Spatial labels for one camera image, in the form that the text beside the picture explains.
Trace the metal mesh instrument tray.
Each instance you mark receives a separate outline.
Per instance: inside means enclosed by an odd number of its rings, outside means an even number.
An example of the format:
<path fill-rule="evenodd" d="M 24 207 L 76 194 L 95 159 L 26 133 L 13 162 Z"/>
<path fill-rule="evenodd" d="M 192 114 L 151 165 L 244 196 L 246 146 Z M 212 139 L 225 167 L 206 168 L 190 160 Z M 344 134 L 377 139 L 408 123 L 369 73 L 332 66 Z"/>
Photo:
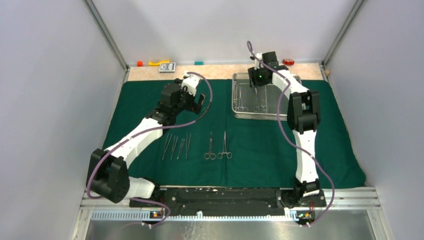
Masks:
<path fill-rule="evenodd" d="M 271 83 L 257 87 L 258 89 L 266 86 L 268 113 L 256 113 L 254 107 L 257 105 L 255 96 L 255 87 L 250 87 L 248 73 L 235 73 L 232 76 L 232 111 L 234 116 L 239 119 L 250 120 L 287 120 L 290 94 L 306 93 L 308 88 L 297 81 L 293 74 L 283 70 L 279 74 L 273 73 Z M 239 89 L 242 92 L 243 106 L 248 108 L 248 112 L 236 111 L 238 104 Z"/>

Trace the steel tweezers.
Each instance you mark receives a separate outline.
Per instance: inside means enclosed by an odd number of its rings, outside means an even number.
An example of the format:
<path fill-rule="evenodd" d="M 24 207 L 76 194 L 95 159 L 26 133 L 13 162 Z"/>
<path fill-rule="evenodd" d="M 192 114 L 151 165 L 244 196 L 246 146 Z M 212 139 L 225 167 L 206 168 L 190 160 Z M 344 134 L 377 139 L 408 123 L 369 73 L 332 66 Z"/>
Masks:
<path fill-rule="evenodd" d="M 183 148 L 184 148 L 184 144 L 185 144 L 185 139 L 183 138 L 183 139 L 181 140 L 180 145 L 179 145 L 179 148 L 178 148 L 178 152 L 177 152 L 177 156 L 176 156 L 176 159 L 177 159 L 177 160 L 178 160 L 178 159 L 180 158 L 180 156 L 181 156 L 181 153 L 182 153 Z"/>
<path fill-rule="evenodd" d="M 162 160 L 165 159 L 165 156 L 167 154 L 167 150 L 168 150 L 168 147 L 169 147 L 170 142 L 172 140 L 172 137 L 173 137 L 172 133 L 170 133 L 166 136 L 166 139 L 165 139 L 165 142 L 164 142 L 163 154 L 162 154 L 162 158 L 161 158 Z"/>
<path fill-rule="evenodd" d="M 174 154 L 175 154 L 175 150 L 176 150 L 177 143 L 178 143 L 178 138 L 179 137 L 177 135 L 174 136 L 174 138 L 173 138 L 173 143 L 172 143 L 172 148 L 171 148 L 171 157 L 170 157 L 171 160 L 173 159 Z"/>
<path fill-rule="evenodd" d="M 191 143 L 191 134 L 187 133 L 186 134 L 186 140 L 185 140 L 185 158 L 188 159 L 188 155 L 189 155 L 189 150 L 190 150 L 190 143 Z"/>

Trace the dark green surgical drape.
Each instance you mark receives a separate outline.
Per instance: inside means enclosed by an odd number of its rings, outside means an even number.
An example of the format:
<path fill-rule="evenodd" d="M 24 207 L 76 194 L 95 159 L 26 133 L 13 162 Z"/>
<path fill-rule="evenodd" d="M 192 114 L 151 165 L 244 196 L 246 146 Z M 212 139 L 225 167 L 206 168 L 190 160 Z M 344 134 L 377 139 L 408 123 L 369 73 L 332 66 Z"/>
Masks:
<path fill-rule="evenodd" d="M 321 122 L 315 140 L 316 159 L 323 169 L 320 185 L 329 189 L 363 187 L 366 175 L 353 152 L 351 140 L 330 85 L 322 80 L 305 80 L 303 84 L 320 94 Z M 240 119 L 231 107 L 232 82 L 213 79 L 200 83 L 199 93 L 205 93 L 206 115 L 199 119 L 183 111 L 176 122 L 190 126 L 169 130 L 172 139 L 162 159 L 166 136 L 151 143 L 131 164 L 129 175 L 153 180 L 160 185 L 217 187 L 282 187 L 294 186 L 297 153 L 292 147 L 294 135 L 286 122 L 275 120 Z M 223 149 L 226 131 L 227 149 L 232 158 L 217 158 Z M 210 133 L 216 159 L 206 160 Z M 186 134 L 191 134 L 188 159 Z M 174 136 L 178 136 L 171 159 Z M 180 143 L 185 139 L 180 158 Z"/>

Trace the surgical scissors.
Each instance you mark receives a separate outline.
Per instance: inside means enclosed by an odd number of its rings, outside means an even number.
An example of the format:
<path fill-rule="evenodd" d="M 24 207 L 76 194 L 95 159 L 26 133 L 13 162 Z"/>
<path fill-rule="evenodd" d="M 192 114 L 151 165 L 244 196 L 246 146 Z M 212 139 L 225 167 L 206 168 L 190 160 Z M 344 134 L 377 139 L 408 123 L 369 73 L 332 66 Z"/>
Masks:
<path fill-rule="evenodd" d="M 213 152 L 213 133 L 210 133 L 209 136 L 209 141 L 208 141 L 208 150 L 207 152 L 204 154 L 204 159 L 205 160 L 215 160 L 217 155 Z"/>

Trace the surgical forceps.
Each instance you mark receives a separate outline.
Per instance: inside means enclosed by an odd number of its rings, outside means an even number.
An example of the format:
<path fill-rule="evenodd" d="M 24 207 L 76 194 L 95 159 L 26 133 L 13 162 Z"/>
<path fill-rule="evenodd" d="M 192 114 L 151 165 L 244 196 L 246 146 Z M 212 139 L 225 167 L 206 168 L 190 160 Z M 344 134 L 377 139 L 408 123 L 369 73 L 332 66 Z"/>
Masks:
<path fill-rule="evenodd" d="M 235 110 L 237 112 L 243 112 L 243 113 L 248 112 L 249 111 L 249 108 L 248 107 L 245 107 L 243 105 L 243 97 L 242 97 L 242 90 L 241 89 L 239 89 L 238 99 L 237 100 L 238 100 L 238 102 L 237 102 L 237 105 L 235 107 Z"/>

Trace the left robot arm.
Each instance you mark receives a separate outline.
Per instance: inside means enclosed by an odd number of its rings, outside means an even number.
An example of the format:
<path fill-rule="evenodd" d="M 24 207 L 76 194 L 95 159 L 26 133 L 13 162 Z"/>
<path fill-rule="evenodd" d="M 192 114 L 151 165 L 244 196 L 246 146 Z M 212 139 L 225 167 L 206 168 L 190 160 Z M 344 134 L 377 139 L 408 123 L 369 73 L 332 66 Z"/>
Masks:
<path fill-rule="evenodd" d="M 119 203 L 125 198 L 141 198 L 149 207 L 160 202 L 159 186 L 146 178 L 131 177 L 129 167 L 167 130 L 182 127 L 176 124 L 177 115 L 183 111 L 200 113 L 205 94 L 195 101 L 198 84 L 198 80 L 189 79 L 166 84 L 157 105 L 139 125 L 114 145 L 92 152 L 86 180 L 90 199 L 104 198 Z"/>

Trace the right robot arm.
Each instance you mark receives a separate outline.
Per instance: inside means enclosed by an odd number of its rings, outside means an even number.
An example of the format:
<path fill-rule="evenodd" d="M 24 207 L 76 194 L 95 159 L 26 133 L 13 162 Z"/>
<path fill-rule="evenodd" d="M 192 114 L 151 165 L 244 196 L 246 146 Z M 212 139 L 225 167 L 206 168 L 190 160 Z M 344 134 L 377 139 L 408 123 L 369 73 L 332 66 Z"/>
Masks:
<path fill-rule="evenodd" d="M 251 53 L 254 66 L 248 69 L 251 87 L 272 84 L 288 99 L 286 122 L 295 138 L 297 168 L 293 200 L 307 206 L 320 192 L 315 140 L 321 122 L 320 94 L 303 86 L 285 65 L 279 65 L 276 53 Z"/>

